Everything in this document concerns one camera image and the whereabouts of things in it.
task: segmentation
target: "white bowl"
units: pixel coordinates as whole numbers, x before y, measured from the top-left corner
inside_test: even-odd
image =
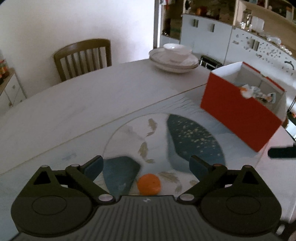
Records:
[[[165,52],[172,61],[183,62],[192,53],[192,49],[181,44],[165,44]]]

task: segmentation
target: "table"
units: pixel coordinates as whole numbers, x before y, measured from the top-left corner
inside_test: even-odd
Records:
[[[293,219],[296,162],[267,157],[270,146],[291,145],[293,140],[279,128],[259,153],[247,147],[199,107],[208,75],[209,70],[203,67],[187,74],[169,74],[143,60],[63,82],[8,112],[0,120],[0,138],[16,146],[13,149],[4,143],[0,147],[2,157],[7,157],[0,175],[3,240],[17,232],[10,217],[13,200],[41,165],[64,169],[73,163],[83,164],[96,155],[109,157],[113,151],[108,154],[106,146],[120,127],[146,115],[163,113],[181,115],[209,130],[219,142],[229,169],[240,169],[244,164],[254,166],[281,203],[282,218]],[[102,185],[102,177],[95,183]]]

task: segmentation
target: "orange fruit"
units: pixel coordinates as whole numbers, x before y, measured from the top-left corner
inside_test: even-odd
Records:
[[[157,195],[161,190],[160,180],[154,174],[145,174],[137,182],[138,189],[143,196]]]

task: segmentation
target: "white plate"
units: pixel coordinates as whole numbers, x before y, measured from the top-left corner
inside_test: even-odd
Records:
[[[152,61],[173,69],[195,69],[200,62],[193,54],[190,54],[188,58],[181,63],[174,62],[163,48],[151,50],[149,56]]]
[[[163,64],[160,64],[160,63],[157,63],[153,60],[150,59],[150,61],[158,68],[162,69],[162,70],[165,70],[167,72],[171,72],[171,73],[187,73],[187,72],[190,72],[192,70],[194,70],[196,67],[194,67],[193,69],[177,69],[177,68],[173,68],[173,67],[168,67],[166,65],[163,65]]]

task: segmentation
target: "open cardboard box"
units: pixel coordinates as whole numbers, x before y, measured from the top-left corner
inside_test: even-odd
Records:
[[[246,99],[240,85],[257,86],[263,94],[276,93],[274,104]],[[260,151],[287,115],[285,90],[245,62],[213,70],[201,108],[223,123],[254,151]]]

